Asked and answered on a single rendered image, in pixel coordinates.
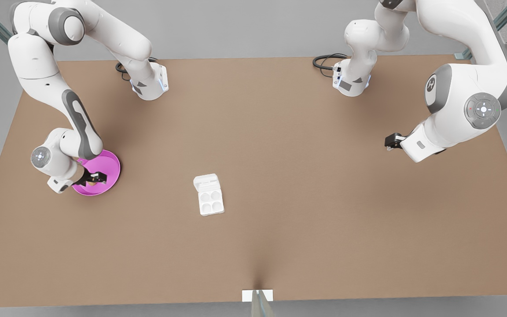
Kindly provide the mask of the white egg box lid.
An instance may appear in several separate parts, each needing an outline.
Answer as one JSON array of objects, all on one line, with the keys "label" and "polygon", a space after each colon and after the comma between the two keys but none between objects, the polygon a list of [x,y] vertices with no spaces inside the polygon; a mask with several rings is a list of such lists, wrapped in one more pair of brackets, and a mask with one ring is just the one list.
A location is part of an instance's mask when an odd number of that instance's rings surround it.
[{"label": "white egg box lid", "polygon": [[221,188],[219,178],[216,174],[196,176],[193,179],[193,184],[197,192],[207,192]]}]

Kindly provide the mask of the white egg box base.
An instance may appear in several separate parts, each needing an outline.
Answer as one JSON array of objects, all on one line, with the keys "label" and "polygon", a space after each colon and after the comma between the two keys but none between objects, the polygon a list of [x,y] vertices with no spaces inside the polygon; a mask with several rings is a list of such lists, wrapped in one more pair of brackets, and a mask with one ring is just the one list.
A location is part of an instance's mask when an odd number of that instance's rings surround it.
[{"label": "white egg box base", "polygon": [[198,193],[200,215],[221,214],[224,212],[221,189],[212,189]]}]

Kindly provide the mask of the pink round bowl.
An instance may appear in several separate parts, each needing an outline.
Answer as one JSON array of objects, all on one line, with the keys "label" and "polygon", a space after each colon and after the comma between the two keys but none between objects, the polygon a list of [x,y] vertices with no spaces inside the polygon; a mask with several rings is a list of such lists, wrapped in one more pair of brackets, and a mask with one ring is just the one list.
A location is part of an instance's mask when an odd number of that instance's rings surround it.
[{"label": "pink round bowl", "polygon": [[92,160],[79,158],[77,160],[92,174],[101,172],[107,176],[106,182],[98,182],[95,185],[72,185],[73,189],[85,196],[96,196],[107,192],[119,179],[121,173],[121,164],[114,153],[102,150],[100,155]]}]

